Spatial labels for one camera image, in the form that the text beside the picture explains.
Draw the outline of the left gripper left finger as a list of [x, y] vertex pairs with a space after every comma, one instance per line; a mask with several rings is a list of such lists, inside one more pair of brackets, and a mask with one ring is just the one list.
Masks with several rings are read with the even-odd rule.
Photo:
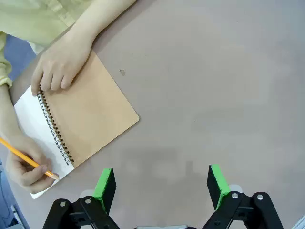
[[119, 226], [110, 216], [110, 209], [116, 190], [112, 168], [105, 168], [92, 196], [79, 198], [71, 203], [67, 199], [54, 201], [44, 229], [117, 229]]

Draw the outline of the person's right hand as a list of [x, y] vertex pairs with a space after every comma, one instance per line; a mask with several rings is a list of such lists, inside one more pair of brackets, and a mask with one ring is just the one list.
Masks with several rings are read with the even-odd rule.
[[9, 151], [5, 166], [11, 180], [32, 194], [51, 187], [55, 180], [45, 175], [47, 170], [52, 171], [51, 160], [44, 155], [35, 141], [21, 134], [10, 138], [8, 143], [40, 165], [33, 167]]

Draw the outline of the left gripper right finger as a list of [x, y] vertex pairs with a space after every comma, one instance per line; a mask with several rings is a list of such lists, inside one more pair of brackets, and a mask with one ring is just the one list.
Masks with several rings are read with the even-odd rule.
[[231, 190], [219, 165], [209, 165], [207, 187], [215, 212], [204, 229], [228, 229], [241, 221], [247, 229], [282, 229], [283, 225], [270, 196], [256, 192], [251, 197]]

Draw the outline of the person's left hand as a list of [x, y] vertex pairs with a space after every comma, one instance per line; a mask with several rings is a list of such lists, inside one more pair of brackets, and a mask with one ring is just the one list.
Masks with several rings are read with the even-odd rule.
[[40, 57], [31, 79], [31, 92], [68, 88], [88, 59], [94, 38], [85, 32], [69, 31]]

